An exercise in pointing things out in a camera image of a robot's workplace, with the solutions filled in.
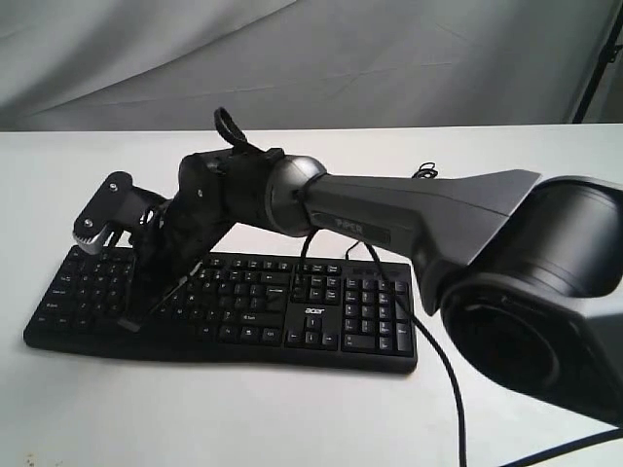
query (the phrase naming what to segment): white table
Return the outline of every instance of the white table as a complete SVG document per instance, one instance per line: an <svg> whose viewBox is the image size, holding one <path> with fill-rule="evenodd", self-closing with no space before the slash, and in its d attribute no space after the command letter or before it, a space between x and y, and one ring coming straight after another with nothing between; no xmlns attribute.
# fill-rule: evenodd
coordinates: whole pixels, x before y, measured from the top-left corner
<svg viewBox="0 0 623 467"><path fill-rule="evenodd" d="M508 126L249 132L336 174L443 177L522 167L623 182L623 126ZM71 227L109 172L172 196L182 156L224 147L213 132L4 133L0 203L0 465L455 466L457 419L441 363L419 338L408 377L284 366L138 363L26 347L21 332L72 245ZM301 239L237 226L221 251L297 255ZM350 240L321 233L314 256ZM364 248L354 258L367 259ZM384 259L396 260L385 253ZM423 315L420 304L417 312ZM462 360L468 458L493 466L608 427L511 393ZM620 465L611 443L549 466Z"/></svg>

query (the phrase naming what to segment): black keyboard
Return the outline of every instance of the black keyboard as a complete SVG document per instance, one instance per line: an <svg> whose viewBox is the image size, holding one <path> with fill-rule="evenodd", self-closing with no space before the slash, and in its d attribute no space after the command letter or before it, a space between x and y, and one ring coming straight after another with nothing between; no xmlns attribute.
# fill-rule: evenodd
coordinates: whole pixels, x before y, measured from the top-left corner
<svg viewBox="0 0 623 467"><path fill-rule="evenodd" d="M407 265L384 263L390 282L372 262L309 258L302 274L297 265L293 257L210 253L133 333L118 324L131 250L88 256L75 246L23 338L32 347L125 359L415 369Z"/></svg>

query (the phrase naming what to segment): black strap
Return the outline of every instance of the black strap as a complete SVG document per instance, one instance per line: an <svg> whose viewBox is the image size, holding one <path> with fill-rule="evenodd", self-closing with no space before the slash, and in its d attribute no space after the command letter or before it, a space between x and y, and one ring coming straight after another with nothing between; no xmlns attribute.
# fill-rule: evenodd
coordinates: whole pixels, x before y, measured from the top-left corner
<svg viewBox="0 0 623 467"><path fill-rule="evenodd" d="M235 149L262 152L261 149L253 146L246 140L246 136L244 136L242 130L234 123L234 119L232 119L230 113L223 107L219 107L214 111L214 126L218 134L220 134L225 141L234 146Z"/></svg>

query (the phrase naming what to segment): gray backdrop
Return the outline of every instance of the gray backdrop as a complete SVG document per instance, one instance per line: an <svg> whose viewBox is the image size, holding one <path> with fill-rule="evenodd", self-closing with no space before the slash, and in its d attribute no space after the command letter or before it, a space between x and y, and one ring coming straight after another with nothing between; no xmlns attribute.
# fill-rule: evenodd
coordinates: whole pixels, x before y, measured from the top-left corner
<svg viewBox="0 0 623 467"><path fill-rule="evenodd" d="M0 127L565 122L619 0L0 0Z"/></svg>

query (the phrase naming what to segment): robotic arm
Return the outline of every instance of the robotic arm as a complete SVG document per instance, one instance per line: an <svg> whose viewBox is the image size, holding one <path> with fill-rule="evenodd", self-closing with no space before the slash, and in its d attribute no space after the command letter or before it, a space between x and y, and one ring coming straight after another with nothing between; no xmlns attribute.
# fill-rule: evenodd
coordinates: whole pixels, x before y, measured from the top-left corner
<svg viewBox="0 0 623 467"><path fill-rule="evenodd" d="M510 170L462 179L335 176L310 157L262 151L224 109L231 149L187 156L164 199L109 175L77 218L89 253L121 232L135 252L128 294L141 322L235 223L290 236L327 229L405 256L423 308L497 383L623 425L623 187L538 183Z"/></svg>

